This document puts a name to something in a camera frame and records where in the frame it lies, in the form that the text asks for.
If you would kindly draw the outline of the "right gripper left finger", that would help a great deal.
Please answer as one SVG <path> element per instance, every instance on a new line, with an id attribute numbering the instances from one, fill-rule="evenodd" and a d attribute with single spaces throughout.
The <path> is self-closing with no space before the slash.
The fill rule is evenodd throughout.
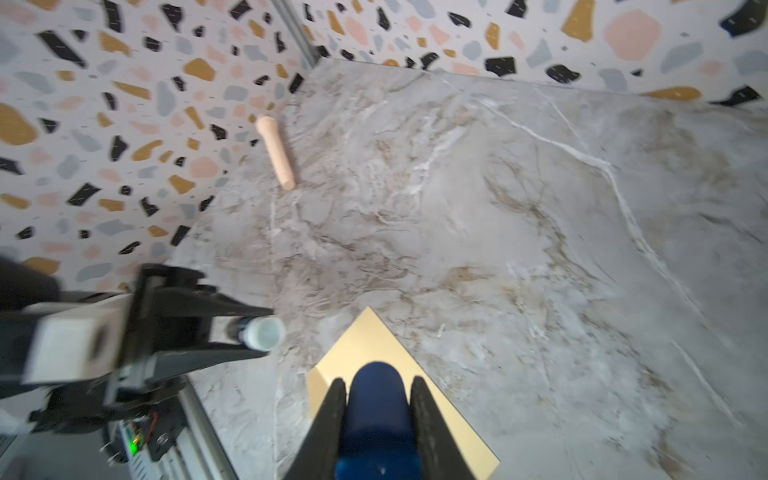
<path id="1" fill-rule="evenodd" d="M 341 378 L 330 384 L 284 480 L 333 480 L 339 458 L 347 390 Z"/>

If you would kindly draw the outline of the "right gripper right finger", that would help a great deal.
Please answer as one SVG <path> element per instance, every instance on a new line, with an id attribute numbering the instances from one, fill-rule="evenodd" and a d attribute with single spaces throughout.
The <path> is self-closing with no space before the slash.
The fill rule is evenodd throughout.
<path id="1" fill-rule="evenodd" d="M 411 424 L 414 430 L 422 478 L 426 480 L 474 480 L 440 409 L 421 376 L 410 390 Z"/>

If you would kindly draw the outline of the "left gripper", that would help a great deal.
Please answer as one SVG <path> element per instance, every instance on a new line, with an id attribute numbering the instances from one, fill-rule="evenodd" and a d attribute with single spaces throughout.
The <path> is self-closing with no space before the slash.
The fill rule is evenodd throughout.
<path id="1" fill-rule="evenodd" d="M 201 284 L 198 270 L 163 264 L 143 264 L 134 292 L 134 313 L 139 318 L 266 317 L 267 307 L 253 306 Z M 64 384 L 21 383 L 21 374 L 41 316 L 1 313 L 1 433 L 22 435 L 53 431 L 90 433 L 112 421 L 141 417 L 182 390 L 189 372 L 227 362 L 259 359 L 269 352 L 241 344 L 206 343 L 181 350 L 161 350 L 123 365 L 118 391 L 106 375 L 95 380 Z"/>

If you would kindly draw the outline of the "blue glue stick cap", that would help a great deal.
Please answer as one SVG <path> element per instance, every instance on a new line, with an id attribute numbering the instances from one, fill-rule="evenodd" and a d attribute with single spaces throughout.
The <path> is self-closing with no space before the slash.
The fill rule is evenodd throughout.
<path id="1" fill-rule="evenodd" d="M 422 477 L 404 383 L 388 363 L 370 362 L 352 380 L 335 477 Z"/>

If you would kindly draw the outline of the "yellow paper envelope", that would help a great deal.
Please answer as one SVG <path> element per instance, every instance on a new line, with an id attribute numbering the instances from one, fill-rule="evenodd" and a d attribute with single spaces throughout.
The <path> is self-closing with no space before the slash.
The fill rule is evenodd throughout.
<path id="1" fill-rule="evenodd" d="M 307 375 L 289 479 L 487 479 L 500 461 L 366 308 Z"/>

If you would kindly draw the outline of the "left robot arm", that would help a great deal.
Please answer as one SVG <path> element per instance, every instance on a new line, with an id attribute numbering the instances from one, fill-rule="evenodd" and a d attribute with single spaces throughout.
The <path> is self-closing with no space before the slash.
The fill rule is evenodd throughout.
<path id="1" fill-rule="evenodd" d="M 3 414 L 3 431 L 89 433 L 149 417 L 183 377 L 269 355 L 284 336 L 274 312 L 204 283 L 200 271 L 145 264 L 128 293 L 65 291 L 1 262 L 1 395 L 46 391 L 44 407 Z"/>

